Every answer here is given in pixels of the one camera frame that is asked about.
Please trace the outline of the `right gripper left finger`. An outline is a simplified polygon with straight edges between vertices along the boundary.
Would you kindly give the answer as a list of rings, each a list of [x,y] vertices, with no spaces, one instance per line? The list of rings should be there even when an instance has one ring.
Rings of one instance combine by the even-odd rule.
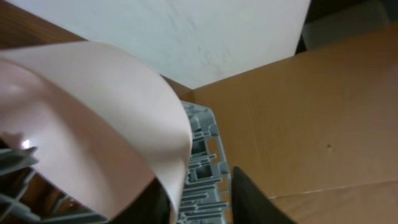
[[[170,201],[157,179],[109,224],[169,224]]]

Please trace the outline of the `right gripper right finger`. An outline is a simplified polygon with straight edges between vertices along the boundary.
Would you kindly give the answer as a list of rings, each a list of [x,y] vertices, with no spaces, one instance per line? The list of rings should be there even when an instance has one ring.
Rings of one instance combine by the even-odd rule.
[[[295,224],[239,167],[233,168],[231,205],[234,224]]]

